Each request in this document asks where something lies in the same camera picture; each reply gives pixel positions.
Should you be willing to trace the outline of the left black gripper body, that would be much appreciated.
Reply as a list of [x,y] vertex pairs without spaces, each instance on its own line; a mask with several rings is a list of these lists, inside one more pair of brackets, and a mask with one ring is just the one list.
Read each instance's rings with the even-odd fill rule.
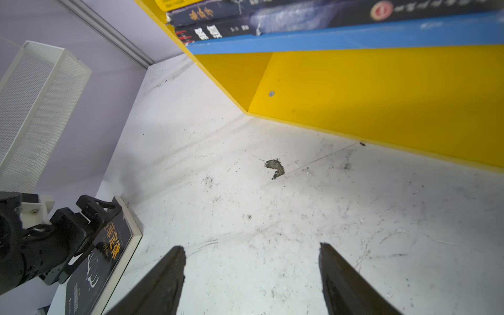
[[1,193],[1,294],[34,278],[47,285],[64,283],[89,254],[77,254],[89,220],[81,211],[58,209],[51,224],[22,228],[21,192]]

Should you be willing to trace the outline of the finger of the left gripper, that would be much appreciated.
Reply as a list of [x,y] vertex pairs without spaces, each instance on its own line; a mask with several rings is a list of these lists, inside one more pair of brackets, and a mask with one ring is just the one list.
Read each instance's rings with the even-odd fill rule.
[[76,205],[81,209],[81,214],[89,220],[87,224],[89,232],[77,251],[77,254],[82,254],[91,247],[101,230],[122,211],[122,206],[115,198],[111,202],[105,202],[88,195],[82,195]]

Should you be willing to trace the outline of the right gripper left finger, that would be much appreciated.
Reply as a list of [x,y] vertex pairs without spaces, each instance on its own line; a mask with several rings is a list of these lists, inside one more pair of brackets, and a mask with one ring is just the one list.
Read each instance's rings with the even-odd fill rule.
[[176,315],[185,282],[186,253],[173,247],[108,313]]

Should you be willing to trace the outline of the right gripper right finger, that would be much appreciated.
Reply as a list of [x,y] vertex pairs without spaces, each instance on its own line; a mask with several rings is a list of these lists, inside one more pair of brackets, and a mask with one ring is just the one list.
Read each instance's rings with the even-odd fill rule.
[[330,244],[320,244],[319,267],[329,314],[400,314]]

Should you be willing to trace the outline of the black antler cover book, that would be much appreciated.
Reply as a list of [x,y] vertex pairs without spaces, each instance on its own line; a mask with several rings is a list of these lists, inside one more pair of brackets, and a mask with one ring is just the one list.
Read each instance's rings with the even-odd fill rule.
[[94,249],[66,283],[65,315],[103,314],[143,232],[124,198],[122,210],[98,234]]

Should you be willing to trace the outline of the black wolf cover book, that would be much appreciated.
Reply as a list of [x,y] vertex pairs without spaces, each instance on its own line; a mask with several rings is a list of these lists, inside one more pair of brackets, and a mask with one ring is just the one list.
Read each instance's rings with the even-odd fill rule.
[[502,1],[297,1],[253,13],[174,27],[185,45],[239,35],[323,30],[499,11]]

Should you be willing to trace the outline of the yellow children's book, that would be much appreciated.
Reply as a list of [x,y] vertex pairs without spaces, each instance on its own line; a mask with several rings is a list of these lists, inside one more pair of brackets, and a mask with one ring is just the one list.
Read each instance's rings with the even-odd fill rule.
[[155,0],[155,3],[163,12],[169,12],[189,5],[194,5],[202,1],[203,0]]

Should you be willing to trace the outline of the dark blue yellow-edged book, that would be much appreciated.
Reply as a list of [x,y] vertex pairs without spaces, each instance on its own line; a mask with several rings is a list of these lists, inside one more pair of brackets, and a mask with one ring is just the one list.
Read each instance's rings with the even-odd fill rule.
[[269,9],[281,5],[297,3],[293,0],[240,0],[202,1],[166,13],[167,24],[174,27],[188,26],[197,22],[233,17]]

